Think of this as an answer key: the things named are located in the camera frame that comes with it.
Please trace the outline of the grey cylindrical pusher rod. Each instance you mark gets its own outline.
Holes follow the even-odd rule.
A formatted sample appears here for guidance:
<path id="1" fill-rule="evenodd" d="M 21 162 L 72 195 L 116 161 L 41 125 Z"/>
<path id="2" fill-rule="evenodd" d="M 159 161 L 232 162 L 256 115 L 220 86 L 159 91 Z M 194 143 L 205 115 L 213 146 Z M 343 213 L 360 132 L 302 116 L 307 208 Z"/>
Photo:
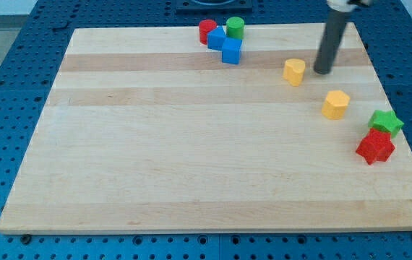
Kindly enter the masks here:
<path id="1" fill-rule="evenodd" d="M 329 74 L 343 39 L 350 12 L 331 9 L 325 23 L 313 70 L 318 74 Z"/>

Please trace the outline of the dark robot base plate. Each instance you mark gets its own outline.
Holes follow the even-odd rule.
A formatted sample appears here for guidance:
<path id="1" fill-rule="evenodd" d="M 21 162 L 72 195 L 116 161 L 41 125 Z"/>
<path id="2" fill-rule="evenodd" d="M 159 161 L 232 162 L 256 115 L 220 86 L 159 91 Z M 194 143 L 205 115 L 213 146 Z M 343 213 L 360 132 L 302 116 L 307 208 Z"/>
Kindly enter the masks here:
<path id="1" fill-rule="evenodd" d="M 176 13 L 251 11 L 252 0 L 175 0 Z"/>

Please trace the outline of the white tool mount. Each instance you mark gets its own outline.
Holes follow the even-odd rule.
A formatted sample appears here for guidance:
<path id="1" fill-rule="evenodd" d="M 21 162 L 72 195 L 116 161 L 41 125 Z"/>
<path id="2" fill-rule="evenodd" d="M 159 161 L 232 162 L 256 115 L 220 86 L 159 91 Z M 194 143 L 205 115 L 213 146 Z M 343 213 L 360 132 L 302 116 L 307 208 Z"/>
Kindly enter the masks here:
<path id="1" fill-rule="evenodd" d="M 372 0 L 327 0 L 327 5 L 338 12 L 352 12 L 356 7 L 370 7 Z"/>

